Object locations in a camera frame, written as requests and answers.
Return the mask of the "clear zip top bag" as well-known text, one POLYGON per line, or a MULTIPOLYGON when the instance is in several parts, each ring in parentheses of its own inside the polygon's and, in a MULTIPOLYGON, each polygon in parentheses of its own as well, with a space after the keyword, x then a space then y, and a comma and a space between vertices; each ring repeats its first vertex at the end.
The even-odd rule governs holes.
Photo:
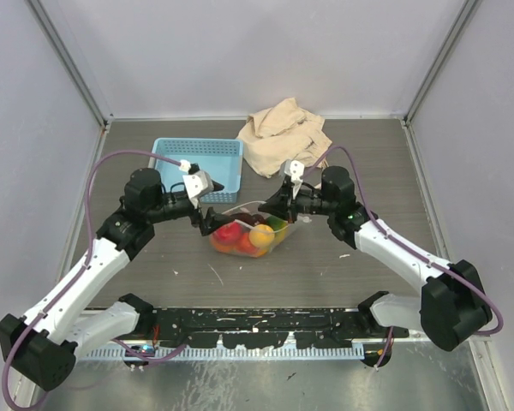
POLYGON ((262 200, 249 201, 224 211, 223 214, 232 217, 233 221, 208 237, 212 248, 220 253, 260 258, 271 253, 296 230, 312 222, 310 217, 302 216, 289 223, 260 211, 262 204, 262 200))

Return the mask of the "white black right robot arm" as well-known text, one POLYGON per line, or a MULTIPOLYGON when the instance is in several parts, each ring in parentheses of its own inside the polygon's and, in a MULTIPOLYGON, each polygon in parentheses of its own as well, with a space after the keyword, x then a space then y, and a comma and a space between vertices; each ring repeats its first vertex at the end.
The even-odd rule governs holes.
POLYGON ((325 216, 338 240, 378 260, 417 292, 416 297, 378 292, 361 303, 358 325, 363 334, 378 337, 388 327, 404 328, 452 351, 492 320, 477 269, 466 260, 452 263, 428 253, 391 230, 357 199, 344 167, 325 168, 319 188, 304 182, 304 166, 298 161, 284 163, 280 174, 280 189, 260 211, 289 223, 301 215, 325 216))

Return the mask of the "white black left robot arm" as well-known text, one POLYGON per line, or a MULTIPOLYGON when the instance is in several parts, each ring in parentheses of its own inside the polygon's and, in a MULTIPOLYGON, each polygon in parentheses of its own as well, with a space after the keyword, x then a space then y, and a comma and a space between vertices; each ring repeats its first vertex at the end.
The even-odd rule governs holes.
POLYGON ((82 331, 74 325, 93 297, 154 237, 155 224, 187 217, 202 235, 210 235, 230 222, 212 209, 201 210, 202 197, 224 188, 208 173, 191 165, 182 186, 181 191, 166 191, 159 172, 151 168, 131 174, 119 208, 90 235, 86 253, 71 271, 22 316, 7 314, 0 320, 6 370, 15 369, 49 392, 67 379, 84 351, 125 334, 135 339, 152 334, 152 306, 133 295, 108 309, 100 326, 82 331))

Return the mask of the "fake yellow lemon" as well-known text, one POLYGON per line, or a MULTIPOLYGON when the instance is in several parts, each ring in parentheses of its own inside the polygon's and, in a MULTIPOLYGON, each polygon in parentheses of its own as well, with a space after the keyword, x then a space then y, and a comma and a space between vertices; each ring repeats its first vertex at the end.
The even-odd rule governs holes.
POLYGON ((284 227, 287 225, 283 219, 274 216, 269 216, 266 219, 266 224, 269 225, 275 232, 284 229, 284 227))

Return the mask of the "fake red pomegranate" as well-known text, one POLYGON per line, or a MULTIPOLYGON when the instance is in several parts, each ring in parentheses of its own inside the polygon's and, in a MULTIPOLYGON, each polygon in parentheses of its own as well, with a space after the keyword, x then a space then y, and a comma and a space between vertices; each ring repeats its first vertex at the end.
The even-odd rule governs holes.
POLYGON ((243 228, 239 223, 231 222, 217 229, 212 238, 219 244, 230 246, 236 244, 243 234, 243 228))

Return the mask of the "fake dark purple plum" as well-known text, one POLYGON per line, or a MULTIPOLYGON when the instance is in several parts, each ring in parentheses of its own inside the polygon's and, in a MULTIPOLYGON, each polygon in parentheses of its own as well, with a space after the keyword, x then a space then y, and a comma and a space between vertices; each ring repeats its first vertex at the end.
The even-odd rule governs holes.
POLYGON ((259 213, 251 214, 247 212, 238 212, 232 215, 235 220, 242 221, 251 226, 265 224, 266 219, 259 213))

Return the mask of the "fake yellow peach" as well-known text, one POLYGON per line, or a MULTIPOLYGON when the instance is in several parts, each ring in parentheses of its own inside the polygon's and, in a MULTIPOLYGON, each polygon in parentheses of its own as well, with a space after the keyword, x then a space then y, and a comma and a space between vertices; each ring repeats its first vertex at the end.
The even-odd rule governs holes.
POLYGON ((275 240, 275 231, 266 224, 254 226, 249 231, 249 240, 257 248, 267 248, 275 240))

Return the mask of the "fake orange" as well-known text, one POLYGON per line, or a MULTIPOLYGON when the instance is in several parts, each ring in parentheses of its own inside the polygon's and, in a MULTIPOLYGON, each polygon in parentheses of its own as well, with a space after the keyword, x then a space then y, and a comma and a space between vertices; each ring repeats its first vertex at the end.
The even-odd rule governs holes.
POLYGON ((234 250, 234 247, 232 245, 225 245, 215 241, 214 239, 211 239, 210 243, 213 246, 213 248, 220 253, 232 253, 234 250))

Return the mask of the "fake red pear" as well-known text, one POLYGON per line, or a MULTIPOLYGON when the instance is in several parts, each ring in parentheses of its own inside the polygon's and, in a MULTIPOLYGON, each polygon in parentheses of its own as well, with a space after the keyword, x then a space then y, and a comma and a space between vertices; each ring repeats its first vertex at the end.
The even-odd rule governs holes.
POLYGON ((235 250, 240 254, 254 255, 259 249, 254 246, 249 240, 249 233, 245 232, 242 234, 238 242, 236 243, 235 250))

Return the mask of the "light blue perforated basket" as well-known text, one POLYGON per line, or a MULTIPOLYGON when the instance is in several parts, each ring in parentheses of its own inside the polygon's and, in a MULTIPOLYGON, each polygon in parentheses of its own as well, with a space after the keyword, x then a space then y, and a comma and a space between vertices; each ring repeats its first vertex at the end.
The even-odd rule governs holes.
POLYGON ((224 186, 207 194, 207 204, 234 204, 241 186, 243 143, 236 139, 158 138, 152 152, 160 157, 198 164, 211 178, 224 186))

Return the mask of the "beige drawstring cloth bag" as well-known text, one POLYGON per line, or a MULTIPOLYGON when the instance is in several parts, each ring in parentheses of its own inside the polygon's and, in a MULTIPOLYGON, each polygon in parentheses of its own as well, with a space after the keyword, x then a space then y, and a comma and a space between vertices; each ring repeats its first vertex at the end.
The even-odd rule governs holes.
POLYGON ((287 160, 311 167, 332 145, 325 118, 301 108, 294 98, 248 116, 237 139, 243 158, 259 176, 271 178, 287 160))

